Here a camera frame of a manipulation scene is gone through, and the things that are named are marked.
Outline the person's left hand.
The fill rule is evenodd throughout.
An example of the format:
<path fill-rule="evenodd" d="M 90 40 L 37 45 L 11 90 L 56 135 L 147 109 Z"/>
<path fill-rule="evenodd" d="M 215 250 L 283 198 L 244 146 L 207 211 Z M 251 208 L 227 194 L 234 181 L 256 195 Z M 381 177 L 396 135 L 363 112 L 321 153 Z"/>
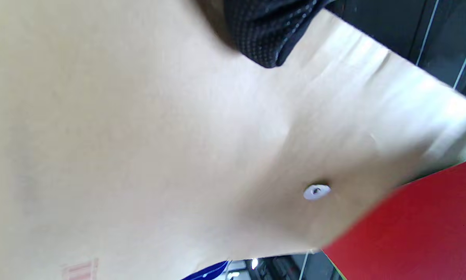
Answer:
<path fill-rule="evenodd" d="M 282 66 L 329 0 L 194 0 L 215 35 L 257 65 Z"/>

